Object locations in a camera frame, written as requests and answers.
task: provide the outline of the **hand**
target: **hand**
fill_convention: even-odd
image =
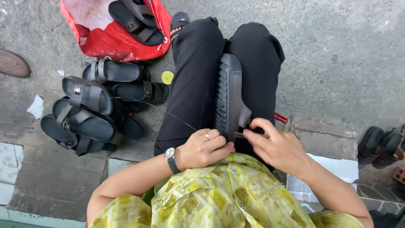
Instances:
[[[190,136],[184,145],[176,148],[175,162],[180,171],[204,168],[235,152],[234,143],[226,143],[216,129],[202,129]]]
[[[305,175],[310,169],[313,159],[304,152],[297,138],[290,132],[278,131],[266,119],[254,119],[250,128],[255,129],[257,127],[263,128],[265,134],[269,135],[270,138],[266,139],[260,134],[247,129],[244,130],[243,135],[253,146],[254,152],[276,169],[298,178]]]

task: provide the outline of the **pavement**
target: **pavement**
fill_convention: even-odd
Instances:
[[[361,135],[405,122],[405,2],[390,0],[162,0],[169,13],[190,19],[217,17],[225,38],[243,23],[260,22],[278,38],[286,56],[279,75],[276,112],[355,126]],[[0,74],[0,142],[22,145],[21,163],[9,209],[85,220],[92,191],[107,176],[109,157],[142,161],[152,157],[165,104],[136,115],[141,140],[121,140],[113,153],[75,157],[61,149],[26,110],[35,94],[44,112],[64,94],[65,76],[81,76],[86,62],[61,15],[58,0],[0,1],[0,48],[31,66],[27,79]],[[148,62],[152,81],[174,72],[172,52]]]

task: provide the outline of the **watch face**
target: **watch face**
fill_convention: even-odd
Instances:
[[[164,156],[166,158],[171,158],[173,157],[173,155],[175,154],[175,149],[174,148],[169,148],[166,150],[166,152],[164,153]]]

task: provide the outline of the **red plastic bag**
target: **red plastic bag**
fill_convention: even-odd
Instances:
[[[169,36],[170,36],[170,22],[171,16],[162,5],[159,0],[145,0],[149,8],[152,10],[153,15],[156,18],[158,28],[164,35],[164,41],[157,46],[149,47],[136,42],[125,29],[123,29],[118,23],[112,21],[112,18],[108,14],[108,4],[112,0],[61,0],[60,10],[65,17],[66,21],[76,37],[80,50],[87,56],[93,56],[98,58],[106,58],[109,56],[113,61],[130,62],[136,60],[148,60],[157,58],[166,53],[170,48]],[[101,9],[100,3],[106,4]],[[107,24],[105,28],[92,28],[89,29],[81,24],[75,22],[75,18],[70,11],[74,11],[77,19],[83,19],[94,23],[111,20],[112,22]]]

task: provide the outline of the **yellow sticker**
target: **yellow sticker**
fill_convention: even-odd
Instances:
[[[170,85],[170,84],[172,84],[172,80],[173,80],[174,76],[175,75],[172,72],[165,71],[162,73],[162,82],[165,83],[166,85]]]

